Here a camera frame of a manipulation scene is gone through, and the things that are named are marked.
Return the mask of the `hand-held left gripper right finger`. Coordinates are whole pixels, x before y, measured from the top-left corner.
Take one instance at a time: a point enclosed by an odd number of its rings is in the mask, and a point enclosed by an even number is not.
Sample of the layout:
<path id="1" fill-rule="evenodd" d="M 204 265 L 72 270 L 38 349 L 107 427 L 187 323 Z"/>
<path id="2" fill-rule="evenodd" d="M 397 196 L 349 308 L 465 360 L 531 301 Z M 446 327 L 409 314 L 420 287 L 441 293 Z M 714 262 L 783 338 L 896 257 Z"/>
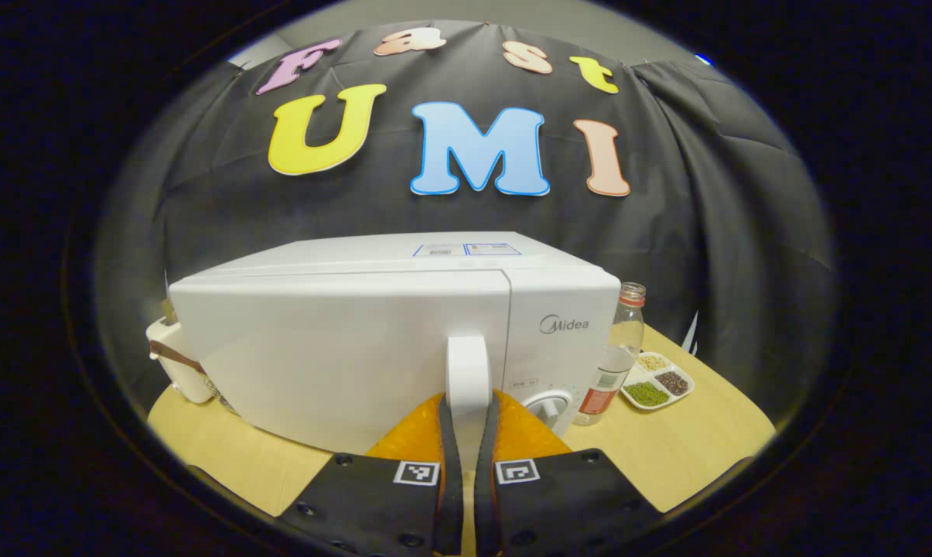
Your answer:
<path id="1" fill-rule="evenodd" d="M 661 513 L 600 448 L 572 450 L 495 391 L 475 476 L 480 556 L 628 556 Z"/>

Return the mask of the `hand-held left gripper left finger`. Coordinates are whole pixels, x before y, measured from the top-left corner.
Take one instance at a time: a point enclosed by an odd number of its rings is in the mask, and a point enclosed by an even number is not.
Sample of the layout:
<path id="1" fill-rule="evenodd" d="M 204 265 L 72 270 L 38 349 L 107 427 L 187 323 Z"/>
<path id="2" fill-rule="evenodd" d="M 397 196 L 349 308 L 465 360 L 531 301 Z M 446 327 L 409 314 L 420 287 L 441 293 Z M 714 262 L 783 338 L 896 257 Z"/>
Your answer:
<path id="1" fill-rule="evenodd" d="M 450 408 L 437 394 L 367 454 L 332 455 L 278 522 L 348 556 L 458 555 L 462 491 Z"/>

